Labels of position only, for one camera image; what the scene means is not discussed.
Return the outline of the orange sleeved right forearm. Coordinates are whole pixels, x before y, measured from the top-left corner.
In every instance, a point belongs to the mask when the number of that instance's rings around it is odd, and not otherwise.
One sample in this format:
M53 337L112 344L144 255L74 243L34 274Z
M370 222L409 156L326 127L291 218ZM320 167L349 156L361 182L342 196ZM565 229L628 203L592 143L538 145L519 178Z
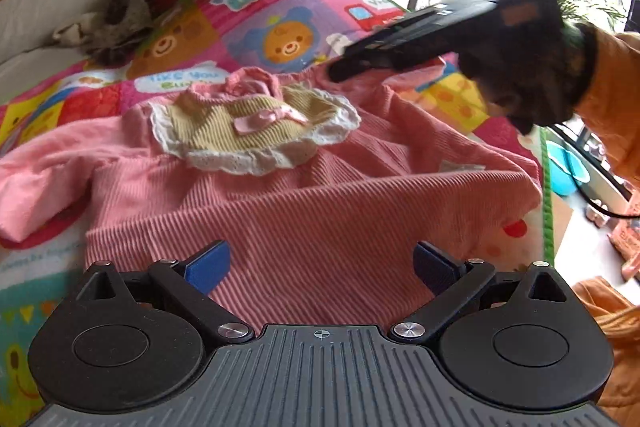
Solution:
M576 113L597 135L616 176L639 184L639 35L580 24L588 87Z

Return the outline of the dark gloved right hand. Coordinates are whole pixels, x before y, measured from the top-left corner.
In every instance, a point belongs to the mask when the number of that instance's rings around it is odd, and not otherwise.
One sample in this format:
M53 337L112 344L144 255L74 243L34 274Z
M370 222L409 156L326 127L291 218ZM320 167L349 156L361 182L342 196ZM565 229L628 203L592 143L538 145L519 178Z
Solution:
M556 0L500 1L502 28L458 54L460 72L521 134L562 124L590 86L596 28L562 20Z

